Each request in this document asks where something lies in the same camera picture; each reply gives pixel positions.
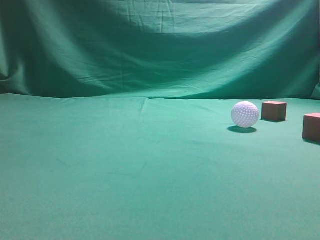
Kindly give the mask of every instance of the green tablecloth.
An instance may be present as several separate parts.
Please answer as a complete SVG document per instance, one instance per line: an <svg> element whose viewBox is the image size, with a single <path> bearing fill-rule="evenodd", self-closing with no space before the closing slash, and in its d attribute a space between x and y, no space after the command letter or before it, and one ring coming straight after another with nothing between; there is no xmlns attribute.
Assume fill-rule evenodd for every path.
<svg viewBox="0 0 320 240"><path fill-rule="evenodd" d="M318 240L320 102L280 101L243 133L238 100L0 95L0 239Z"/></svg>

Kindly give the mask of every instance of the green fabric surface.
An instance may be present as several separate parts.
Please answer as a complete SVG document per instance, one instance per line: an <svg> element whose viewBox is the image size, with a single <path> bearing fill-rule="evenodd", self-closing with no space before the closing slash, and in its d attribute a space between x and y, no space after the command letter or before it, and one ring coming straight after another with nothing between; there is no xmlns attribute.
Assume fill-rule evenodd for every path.
<svg viewBox="0 0 320 240"><path fill-rule="evenodd" d="M0 93L317 98L318 0L1 0Z"/></svg>
<svg viewBox="0 0 320 240"><path fill-rule="evenodd" d="M238 100L2 94L0 239L318 240L319 101L279 100L245 133Z"/></svg>

